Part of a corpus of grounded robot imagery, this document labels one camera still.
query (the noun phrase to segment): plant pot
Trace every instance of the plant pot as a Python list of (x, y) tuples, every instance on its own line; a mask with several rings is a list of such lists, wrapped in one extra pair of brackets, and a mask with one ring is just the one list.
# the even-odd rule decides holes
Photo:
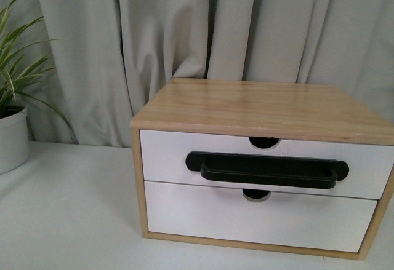
[(22, 165), (30, 155), (27, 131), (27, 105), (14, 103), (23, 110), (0, 119), (0, 174)]

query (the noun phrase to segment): drawer unit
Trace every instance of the drawer unit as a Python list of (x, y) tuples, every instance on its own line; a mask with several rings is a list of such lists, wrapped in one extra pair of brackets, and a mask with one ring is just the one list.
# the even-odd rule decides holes
[(394, 126), (325, 85), (173, 79), (131, 122), (143, 237), (363, 259)]

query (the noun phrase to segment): white drawer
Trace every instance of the white drawer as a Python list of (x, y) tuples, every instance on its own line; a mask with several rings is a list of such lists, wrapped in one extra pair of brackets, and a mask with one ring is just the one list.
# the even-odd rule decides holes
[[(394, 162), (394, 146), (281, 140), (259, 149), (248, 137), (153, 130), (141, 130), (140, 140), (144, 179), (168, 183), (380, 199)], [(349, 174), (331, 189), (209, 181), (186, 167), (192, 151), (334, 159), (345, 161)]]
[(377, 201), (145, 182), (151, 232), (357, 252)]

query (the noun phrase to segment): black drawer pull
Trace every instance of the black drawer pull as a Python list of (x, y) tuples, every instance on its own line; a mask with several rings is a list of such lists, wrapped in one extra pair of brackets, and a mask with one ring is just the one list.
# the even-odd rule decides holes
[(344, 161), (193, 151), (189, 170), (208, 180), (329, 189), (349, 172)]

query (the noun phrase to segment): white table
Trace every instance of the white table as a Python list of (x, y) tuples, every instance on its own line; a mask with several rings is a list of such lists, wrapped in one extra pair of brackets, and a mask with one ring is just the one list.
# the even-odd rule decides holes
[(393, 269), (394, 202), (365, 261), (140, 236), (131, 149), (31, 143), (0, 175), (0, 269)]

